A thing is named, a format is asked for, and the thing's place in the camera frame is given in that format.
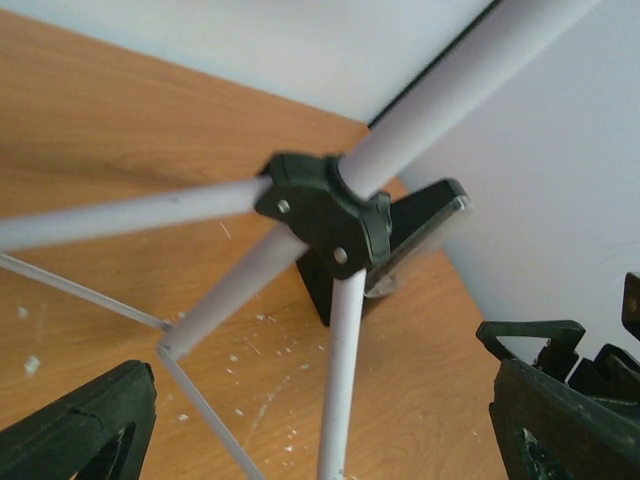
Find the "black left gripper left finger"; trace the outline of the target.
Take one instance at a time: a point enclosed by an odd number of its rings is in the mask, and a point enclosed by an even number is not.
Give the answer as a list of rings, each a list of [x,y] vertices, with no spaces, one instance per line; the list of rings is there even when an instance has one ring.
[[[148,363],[121,363],[2,430],[1,477],[138,479],[156,397]]]

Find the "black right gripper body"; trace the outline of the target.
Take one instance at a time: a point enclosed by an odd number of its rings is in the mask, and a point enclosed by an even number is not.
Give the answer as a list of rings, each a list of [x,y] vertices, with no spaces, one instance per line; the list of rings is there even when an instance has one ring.
[[[639,274],[625,276],[621,323],[639,339]],[[625,350],[605,344],[594,360],[582,359],[568,380],[581,394],[613,400],[639,399],[639,361]]]

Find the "white music stand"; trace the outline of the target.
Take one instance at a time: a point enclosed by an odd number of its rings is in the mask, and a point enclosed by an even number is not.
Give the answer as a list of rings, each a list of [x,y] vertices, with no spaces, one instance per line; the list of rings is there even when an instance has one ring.
[[[351,152],[324,158],[280,153],[262,174],[242,182],[13,218],[1,225],[1,265],[162,329],[161,361],[245,475],[257,479],[259,469],[179,362],[306,251],[318,252],[334,289],[318,475],[338,479],[346,461],[365,274],[390,254],[385,184],[592,8],[590,1],[502,1]],[[251,211],[271,218],[274,228],[177,325],[14,257],[31,247]]]

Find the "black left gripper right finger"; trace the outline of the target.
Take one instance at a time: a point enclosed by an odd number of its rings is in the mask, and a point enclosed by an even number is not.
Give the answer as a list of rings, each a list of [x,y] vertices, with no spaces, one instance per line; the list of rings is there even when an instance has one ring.
[[[510,479],[639,477],[637,401],[587,396],[506,360],[489,414]]]

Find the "black metronome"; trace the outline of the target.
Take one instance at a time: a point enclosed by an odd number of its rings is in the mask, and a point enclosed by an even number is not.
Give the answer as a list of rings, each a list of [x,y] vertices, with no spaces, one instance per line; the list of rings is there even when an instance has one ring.
[[[471,211],[461,183],[444,178],[391,204],[391,252],[387,261],[367,271],[363,313],[373,311],[400,286],[419,253],[439,250],[456,221]],[[307,293],[324,326],[330,324],[333,278],[320,256],[309,251],[296,262]]]

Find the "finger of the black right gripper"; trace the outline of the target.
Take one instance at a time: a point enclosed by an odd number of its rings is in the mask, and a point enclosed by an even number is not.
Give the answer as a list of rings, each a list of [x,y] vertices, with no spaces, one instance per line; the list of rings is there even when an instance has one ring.
[[[543,373],[570,373],[578,362],[577,346],[586,329],[574,320],[483,321],[476,338],[497,360],[522,360],[513,346],[525,340],[537,341],[540,348],[531,366]]]

